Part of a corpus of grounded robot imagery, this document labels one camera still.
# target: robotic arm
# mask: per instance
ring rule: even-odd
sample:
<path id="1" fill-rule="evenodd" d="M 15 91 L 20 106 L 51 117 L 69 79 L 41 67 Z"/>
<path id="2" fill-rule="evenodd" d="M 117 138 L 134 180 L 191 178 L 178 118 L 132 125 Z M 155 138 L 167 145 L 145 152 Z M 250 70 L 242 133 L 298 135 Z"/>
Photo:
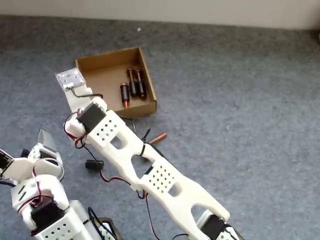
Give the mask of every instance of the robotic arm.
<path id="1" fill-rule="evenodd" d="M 108 110 L 103 99 L 91 99 L 94 94 L 77 68 L 59 73 L 56 78 L 73 113 L 64 129 L 76 146 L 92 145 L 134 191 L 157 199 L 188 239 L 244 240 L 227 224 L 229 212 L 202 186 L 181 174 L 152 144 L 140 139 L 114 111 Z M 112 144 L 114 138 L 121 141 L 121 147 Z M 152 163 L 141 178 L 131 162 L 134 155 Z M 35 239 L 118 240 L 111 222 L 101 222 L 92 209 L 88 208 L 87 214 L 79 201 L 68 200 L 61 184 L 64 174 L 55 142 L 43 129 L 38 143 L 20 158 L 0 149 L 0 180 L 14 183 L 12 207 Z M 207 208 L 197 222 L 191 213 L 194 205 Z"/>
<path id="2" fill-rule="evenodd" d="M 79 113 L 65 125 L 75 141 L 92 145 L 117 168 L 133 190 L 144 191 L 157 199 L 190 240 L 242 239 L 226 223 L 229 212 L 202 186 L 181 174 L 159 150 L 141 140 L 114 111 L 108 110 L 102 98 L 91 100 L 92 90 L 86 86 L 78 69 L 59 73 L 56 78 L 71 111 Z M 112 144 L 116 137 L 121 147 Z M 141 178 L 131 162 L 134 155 L 152 162 Z M 175 195 L 170 194 L 173 186 L 177 189 Z M 191 213 L 194 205 L 207 208 L 198 222 Z"/>
<path id="3" fill-rule="evenodd" d="M 20 158 L 0 149 L 0 176 L 9 179 L 12 207 L 37 240 L 115 240 L 110 225 L 97 229 L 81 203 L 69 201 L 61 184 L 63 162 L 51 135 L 40 129 L 38 143 Z"/>

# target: red wire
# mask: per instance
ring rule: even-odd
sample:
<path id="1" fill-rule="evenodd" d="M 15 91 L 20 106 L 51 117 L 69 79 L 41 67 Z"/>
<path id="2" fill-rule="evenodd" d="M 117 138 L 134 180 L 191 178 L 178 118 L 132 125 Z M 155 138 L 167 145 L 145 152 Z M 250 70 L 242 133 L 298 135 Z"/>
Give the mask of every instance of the red wire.
<path id="1" fill-rule="evenodd" d="M 39 193 L 37 202 L 32 202 L 32 203 L 30 204 L 30 205 L 33 206 L 33 207 L 36 207 L 36 206 L 40 205 L 40 204 L 42 203 L 42 199 L 43 199 L 43 198 L 42 198 L 41 189 L 40 189 L 40 183 L 36 180 L 37 174 L 36 174 L 36 169 L 35 169 L 35 168 L 36 168 L 36 163 L 37 163 L 38 161 L 41 161 L 41 159 L 37 160 L 37 161 L 34 163 L 33 167 L 32 167 L 32 177 L 33 177 L 33 179 L 35 180 L 36 189 L 37 189 L 37 191 L 38 191 L 38 193 Z"/>
<path id="2" fill-rule="evenodd" d="M 112 176 L 110 177 L 109 179 L 105 177 L 104 173 L 102 172 L 102 169 L 100 169 L 100 177 L 102 178 L 103 181 L 105 181 L 106 183 L 109 183 L 111 182 L 112 180 L 120 180 L 120 181 L 123 181 L 125 182 L 126 184 L 129 184 L 130 183 L 128 181 L 126 181 L 125 179 L 123 179 L 122 177 L 120 176 Z"/>
<path id="3" fill-rule="evenodd" d="M 18 209 L 18 211 L 17 211 L 18 214 L 20 213 L 21 209 L 22 209 L 24 206 L 26 206 L 28 203 L 32 202 L 33 200 L 37 199 L 38 197 L 39 197 L 39 195 L 38 195 L 38 196 L 34 196 L 34 197 L 28 199 L 27 201 L 25 201 L 25 202 L 19 207 L 19 209 Z M 42 197 L 52 198 L 52 197 L 49 196 L 49 195 L 42 195 Z"/>
<path id="4" fill-rule="evenodd" d="M 146 209 L 148 210 L 148 215 L 149 215 L 149 220 L 150 220 L 150 227 L 151 227 L 151 230 L 153 232 L 153 235 L 157 240 L 160 240 L 160 238 L 157 236 L 156 231 L 154 229 L 154 226 L 152 224 L 151 214 L 150 214 L 150 209 L 149 209 L 149 203 L 148 203 L 148 194 L 145 195 L 145 203 L 146 203 Z"/>

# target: carpet floor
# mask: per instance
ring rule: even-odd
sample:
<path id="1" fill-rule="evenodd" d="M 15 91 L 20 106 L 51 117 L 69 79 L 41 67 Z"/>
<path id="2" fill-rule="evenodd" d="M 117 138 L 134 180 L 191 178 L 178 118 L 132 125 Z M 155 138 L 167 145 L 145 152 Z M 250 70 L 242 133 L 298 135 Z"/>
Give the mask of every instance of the carpet floor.
<path id="1" fill-rule="evenodd" d="M 39 128 L 48 130 L 68 198 L 112 218 L 125 240 L 153 240 L 146 203 L 126 184 L 106 184 L 85 169 L 89 154 L 63 132 L 70 110 L 55 79 L 76 58 L 136 46 L 158 98 L 157 113 L 137 120 L 138 134 L 167 132 L 158 148 L 229 210 L 246 240 L 319 236 L 320 45 L 313 32 L 0 16 L 0 148 L 18 157 Z M 107 176 L 117 174 L 105 165 Z M 134 165 L 146 170 L 141 159 Z M 1 240 L 32 239 L 9 187 L 0 192 Z M 149 204 L 160 239 L 182 232 L 154 198 Z"/>

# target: open cardboard box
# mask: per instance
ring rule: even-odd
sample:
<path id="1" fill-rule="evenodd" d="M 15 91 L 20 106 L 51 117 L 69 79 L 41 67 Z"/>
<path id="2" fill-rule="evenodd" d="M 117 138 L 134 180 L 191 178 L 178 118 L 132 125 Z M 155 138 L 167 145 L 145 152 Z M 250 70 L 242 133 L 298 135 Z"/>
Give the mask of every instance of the open cardboard box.
<path id="1" fill-rule="evenodd" d="M 123 117 L 141 117 L 157 110 L 157 99 L 148 68 L 140 47 L 87 56 L 75 60 L 86 85 L 95 94 L 103 94 L 108 109 Z M 128 83 L 127 69 L 140 69 L 146 87 L 146 99 L 131 97 L 129 107 L 124 108 L 120 85 Z"/>

